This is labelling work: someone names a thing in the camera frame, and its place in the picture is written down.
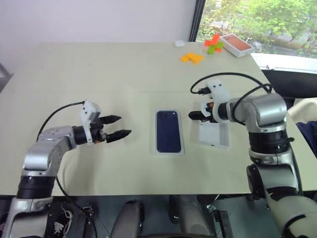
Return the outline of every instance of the green building block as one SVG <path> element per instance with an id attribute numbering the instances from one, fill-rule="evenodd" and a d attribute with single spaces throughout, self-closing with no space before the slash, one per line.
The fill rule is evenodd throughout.
<path id="1" fill-rule="evenodd" d="M 216 45 L 216 48 L 222 49 L 223 45 L 224 45 L 224 43 L 219 41 L 219 42 L 217 43 L 217 45 Z"/>
<path id="2" fill-rule="evenodd" d="M 213 54 L 216 49 L 216 46 L 209 46 L 207 54 Z"/>

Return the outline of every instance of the tabletop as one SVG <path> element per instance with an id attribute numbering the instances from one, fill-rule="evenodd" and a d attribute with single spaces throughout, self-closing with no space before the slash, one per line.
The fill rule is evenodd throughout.
<path id="1" fill-rule="evenodd" d="M 203 54 L 193 65 L 179 58 Z M 67 152 L 58 177 L 70 195 L 249 193 L 246 167 L 248 132 L 229 123 L 228 148 L 195 140 L 198 122 L 188 118 L 206 96 L 193 95 L 191 85 L 217 72 L 240 72 L 267 79 L 251 56 L 236 58 L 224 50 L 207 55 L 202 43 L 45 43 L 0 93 L 0 194 L 15 195 L 23 160 L 41 124 L 60 106 L 85 99 L 97 103 L 101 116 L 122 119 L 105 131 L 131 129 L 113 143 L 81 145 Z M 256 84 L 239 76 L 219 76 L 231 97 Z M 155 153 L 155 111 L 178 110 L 184 155 Z M 80 106 L 56 114 L 46 128 L 80 125 Z M 288 116 L 287 131 L 297 157 L 304 190 L 317 189 L 317 161 Z M 58 187 L 53 195 L 62 195 Z"/>

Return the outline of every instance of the black phone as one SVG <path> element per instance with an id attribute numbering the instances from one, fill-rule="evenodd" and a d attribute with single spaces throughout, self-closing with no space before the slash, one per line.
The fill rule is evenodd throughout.
<path id="1" fill-rule="evenodd" d="M 183 151 L 177 111 L 156 112 L 156 147 L 158 153 L 181 153 Z"/>

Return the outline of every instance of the black wire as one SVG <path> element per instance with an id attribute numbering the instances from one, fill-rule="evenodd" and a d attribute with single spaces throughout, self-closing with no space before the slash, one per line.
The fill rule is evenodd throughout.
<path id="1" fill-rule="evenodd" d="M 237 103 L 233 106 L 232 108 L 232 118 L 239 124 L 241 125 L 245 125 L 242 121 L 238 120 L 237 117 L 235 116 L 235 113 L 236 113 L 236 109 L 237 107 L 239 106 L 239 104 L 246 98 L 248 97 L 250 94 L 254 93 L 255 91 L 263 88 L 267 93 L 271 93 L 272 92 L 272 85 L 270 85 L 269 83 L 266 83 L 266 84 L 263 84 L 261 83 L 259 80 L 257 80 L 256 78 L 253 78 L 247 74 L 243 74 L 243 73 L 234 73 L 234 72 L 224 72 L 224 73 L 214 73 L 214 74 L 210 74 L 210 75 L 207 75 L 199 80 L 197 80 L 193 85 L 192 87 L 190 88 L 190 92 L 193 93 L 193 94 L 199 94 L 199 91 L 197 92 L 194 92 L 193 89 L 194 87 L 199 84 L 201 81 L 207 79 L 207 78 L 211 78 L 211 77 L 215 77 L 215 76 L 219 76 L 219 75 L 236 75 L 236 76 L 242 76 L 242 77 L 245 77 L 245 78 L 248 78 L 254 82 L 256 82 L 259 86 L 258 87 L 255 87 L 254 89 L 250 90 L 249 92 L 247 92 L 246 94 L 244 94 L 241 98 L 239 98 L 239 100 L 237 101 Z M 292 155 L 293 155 L 293 163 L 294 163 L 294 167 L 295 167 L 295 173 L 296 173 L 296 177 L 297 177 L 297 180 L 298 180 L 298 190 L 299 190 L 299 194 L 301 196 L 304 196 L 303 194 L 303 187 L 302 187 L 302 181 L 301 181 L 301 176 L 299 174 L 299 169 L 298 169 L 298 165 L 297 165 L 297 162 L 296 162 L 296 158 L 295 158 L 295 154 L 293 152 L 293 149 L 290 145 L 290 148 L 292 150 Z"/>
<path id="2" fill-rule="evenodd" d="M 63 187 L 61 186 L 58 176 L 56 176 L 56 182 L 58 184 L 58 187 L 60 188 L 61 192 L 64 194 L 64 196 L 67 198 L 68 201 L 70 201 L 78 210 L 80 210 L 85 217 L 88 219 L 88 221 L 90 221 L 90 223 L 93 225 L 94 227 L 94 232 L 95 232 L 95 238 L 98 238 L 98 234 L 97 234 L 97 229 L 96 229 L 96 224 L 93 221 L 93 219 L 91 219 L 91 217 L 84 211 L 84 209 L 82 209 L 67 193 L 66 191 L 63 189 Z"/>
<path id="3" fill-rule="evenodd" d="M 102 226 L 104 227 L 105 231 L 107 232 L 108 236 L 110 236 L 110 232 L 108 231 L 107 227 L 105 226 L 105 224 L 103 223 L 103 221 L 100 219 L 100 217 L 98 215 L 96 215 L 96 217 L 98 218 L 98 220 L 100 221 L 100 223 L 102 224 Z"/>
<path id="4" fill-rule="evenodd" d="M 298 165 L 297 165 L 296 157 L 295 157 L 293 148 L 292 148 L 290 143 L 289 143 L 289 147 L 291 148 L 291 151 L 292 151 L 293 164 L 294 164 L 295 174 L 296 174 L 297 181 L 298 181 L 298 193 L 299 193 L 300 196 L 304 196 L 301 175 L 299 174 L 299 168 L 298 168 Z"/>
<path id="5" fill-rule="evenodd" d="M 269 83 L 266 84 L 262 84 L 258 87 L 255 87 L 254 89 L 250 90 L 249 92 L 247 92 L 246 94 L 244 94 L 241 98 L 239 98 L 239 100 L 236 102 L 236 104 L 233 106 L 232 108 L 232 118 L 239 124 L 241 125 L 245 125 L 242 121 L 238 120 L 236 118 L 236 109 L 239 106 L 239 104 L 246 98 L 248 97 L 250 94 L 254 93 L 255 91 L 259 90 L 259 89 L 266 89 L 266 91 L 268 91 L 269 93 L 271 93 L 272 91 L 272 86 Z"/>
<path id="6" fill-rule="evenodd" d="M 54 112 L 52 112 L 52 113 L 50 114 L 50 116 L 44 121 L 43 125 L 41 126 L 36 141 L 38 141 L 39 136 L 40 136 L 40 134 L 42 133 L 42 131 L 43 131 L 45 125 L 49 122 L 49 120 L 50 120 L 57 112 L 59 112 L 60 110 L 63 110 L 64 108 L 68 108 L 68 107 L 71 107 L 71 106 L 80 105 L 80 104 L 84 104 L 84 103 L 85 103 L 85 101 L 78 102 L 78 103 L 67 104 L 67 105 L 65 105 L 65 106 L 63 106 L 63 107 L 58 108 L 58 109 L 55 110 Z M 67 198 L 67 200 L 70 201 L 76 208 L 78 208 L 78 210 L 80 210 L 80 211 L 86 216 L 86 218 L 88 219 L 88 221 L 90 221 L 90 223 L 91 223 L 91 224 L 93 225 L 93 227 L 94 227 L 95 238 L 98 238 L 97 229 L 96 229 L 96 224 L 95 224 L 95 222 L 93 221 L 93 219 L 91 219 L 91 217 L 84 211 L 84 209 L 82 209 L 82 208 L 66 193 L 66 191 L 63 189 L 63 187 L 61 186 L 61 184 L 60 184 L 60 182 L 59 182 L 58 176 L 56 176 L 56 182 L 57 182 L 57 185 L 58 185 L 59 189 L 60 189 L 61 192 L 64 194 L 64 196 Z"/>
<path id="7" fill-rule="evenodd" d="M 44 127 L 46 126 L 46 124 L 49 122 L 49 120 L 56 114 L 58 113 L 60 110 L 63 110 L 64 108 L 68 108 L 68 107 L 71 107 L 71 106 L 75 106 L 75 105 L 80 105 L 80 104 L 84 104 L 85 101 L 82 101 L 82 102 L 78 102 L 78 103 L 71 103 L 71 104 L 67 104 L 63 107 L 60 107 L 58 108 L 57 110 L 55 110 L 54 112 L 52 112 L 52 114 L 50 114 L 50 116 L 45 120 L 45 122 L 43 123 L 43 125 L 41 126 L 40 130 L 39 130 L 39 133 L 38 133 L 38 136 L 36 138 L 36 141 L 39 140 L 39 136 L 40 134 L 42 133 Z"/>
<path id="8" fill-rule="evenodd" d="M 261 83 L 259 80 L 257 80 L 256 78 L 253 78 L 253 77 L 251 77 L 251 76 L 249 76 L 249 75 L 247 75 L 247 74 L 244 74 L 244 73 L 234 73 L 234 72 L 224 72 L 224 73 L 214 73 L 214 74 L 210 74 L 210 75 L 207 75 L 207 76 L 205 76 L 205 77 L 203 77 L 203 78 L 197 80 L 197 81 L 193 84 L 193 86 L 190 88 L 190 92 L 193 93 L 193 94 L 198 94 L 198 93 L 199 93 L 198 91 L 197 91 L 197 92 L 194 92 L 194 91 L 193 91 L 194 87 L 195 87 L 197 84 L 199 84 L 201 81 L 203 81 L 203 80 L 205 80 L 205 79 L 207 79 L 207 78 L 211 78 L 211 77 L 215 77 L 215 76 L 219 76 L 219 75 L 236 75 L 236 76 L 241 76 L 241 77 L 245 77 L 245 78 L 248 78 L 248 79 L 250 79 L 250 80 L 256 82 L 258 85 L 263 85 L 263 83 Z"/>

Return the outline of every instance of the toy block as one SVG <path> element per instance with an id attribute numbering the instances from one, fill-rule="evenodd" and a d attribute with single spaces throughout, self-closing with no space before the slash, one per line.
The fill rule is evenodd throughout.
<path id="1" fill-rule="evenodd" d="M 188 57 L 189 59 L 191 59 L 192 57 L 195 57 L 195 54 L 194 54 L 193 52 L 189 52 L 189 53 L 187 54 L 187 57 Z"/>
<path id="2" fill-rule="evenodd" d="M 213 54 L 216 49 L 216 46 L 209 46 L 207 50 L 207 54 Z"/>
<path id="3" fill-rule="evenodd" d="M 204 56 L 202 55 L 194 55 L 193 57 L 190 58 L 191 62 L 193 62 L 193 64 L 197 64 L 200 61 L 202 61 L 204 59 Z"/>
<path id="4" fill-rule="evenodd" d="M 180 61 L 182 62 L 187 62 L 189 60 L 188 56 L 187 55 L 184 55 L 180 58 Z"/>
<path id="5" fill-rule="evenodd" d="M 215 46 L 217 45 L 218 41 L 219 41 L 220 35 L 219 34 L 214 34 L 212 37 L 212 40 L 210 42 L 210 45 Z"/>
<path id="6" fill-rule="evenodd" d="M 205 46 L 210 46 L 210 44 L 211 44 L 211 40 L 205 40 L 205 43 L 204 43 Z"/>
<path id="7" fill-rule="evenodd" d="M 216 48 L 221 48 L 223 47 L 224 43 L 223 42 L 218 42 L 216 45 Z"/>

